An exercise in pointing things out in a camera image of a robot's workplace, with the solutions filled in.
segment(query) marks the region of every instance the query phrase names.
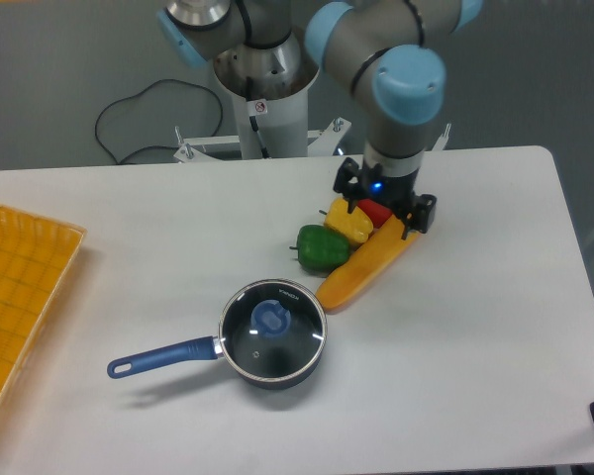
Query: metal bracket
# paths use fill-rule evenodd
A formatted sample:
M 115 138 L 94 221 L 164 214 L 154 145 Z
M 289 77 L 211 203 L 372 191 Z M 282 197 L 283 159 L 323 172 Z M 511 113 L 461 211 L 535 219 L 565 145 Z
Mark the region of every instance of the metal bracket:
M 352 122 L 341 117 L 334 119 L 325 130 L 308 131 L 308 156 L 332 156 L 339 143 L 346 136 Z M 232 153 L 240 151 L 238 136 L 201 137 L 184 139 L 174 154 L 180 163 L 222 161 L 211 156 L 214 153 Z

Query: blue joint cap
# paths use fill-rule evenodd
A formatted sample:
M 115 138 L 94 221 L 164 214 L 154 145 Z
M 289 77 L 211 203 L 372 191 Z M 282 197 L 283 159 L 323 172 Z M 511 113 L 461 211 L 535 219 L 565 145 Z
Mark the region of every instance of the blue joint cap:
M 165 10 L 160 10 L 156 17 L 160 23 L 160 28 L 165 33 L 165 37 L 169 43 L 178 51 L 180 58 L 190 67 L 203 66 L 207 60 L 200 55 L 196 48 L 189 43 L 180 30 L 169 19 Z
M 471 20 L 474 20 L 482 9 L 483 0 L 462 0 L 462 7 L 459 11 L 459 21 L 455 30 L 459 30 Z
M 319 65 L 324 68 L 328 41 L 341 17 L 352 7 L 346 2 L 332 2 L 320 9 L 310 20 L 306 28 L 304 40 L 306 51 Z
M 385 53 L 372 79 L 376 104 L 394 121 L 419 126 L 443 106 L 446 69 L 430 49 L 414 45 Z

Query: white table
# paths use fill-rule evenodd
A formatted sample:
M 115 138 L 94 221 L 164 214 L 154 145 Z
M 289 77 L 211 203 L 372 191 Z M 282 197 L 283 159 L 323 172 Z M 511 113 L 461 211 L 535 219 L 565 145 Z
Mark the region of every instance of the white table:
M 111 380 L 215 334 L 284 277 L 336 158 L 0 172 L 0 202 L 88 229 L 0 413 L 0 473 L 341 474 L 594 462 L 594 301 L 550 154 L 429 153 L 431 231 L 343 312 L 318 369 L 253 388 L 226 361 Z

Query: green bell pepper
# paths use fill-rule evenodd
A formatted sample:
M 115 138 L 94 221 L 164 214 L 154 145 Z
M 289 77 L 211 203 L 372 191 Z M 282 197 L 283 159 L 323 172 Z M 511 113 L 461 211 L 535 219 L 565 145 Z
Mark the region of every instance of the green bell pepper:
M 349 241 L 320 225 L 307 225 L 297 236 L 297 260 L 308 270 L 333 271 L 349 259 Z

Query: yellow bell pepper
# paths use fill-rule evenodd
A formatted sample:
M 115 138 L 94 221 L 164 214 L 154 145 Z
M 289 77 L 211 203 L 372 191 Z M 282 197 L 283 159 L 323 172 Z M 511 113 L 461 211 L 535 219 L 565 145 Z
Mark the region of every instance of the yellow bell pepper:
M 418 238 L 419 234 L 409 233 L 402 240 L 404 229 L 398 218 L 390 217 L 348 262 L 328 276 L 316 293 L 326 311 L 335 310 L 355 297 Z
M 363 210 L 355 207 L 351 213 L 347 212 L 347 201 L 343 198 L 337 198 L 330 205 L 324 226 L 344 235 L 352 247 L 365 243 L 374 231 L 374 224 Z

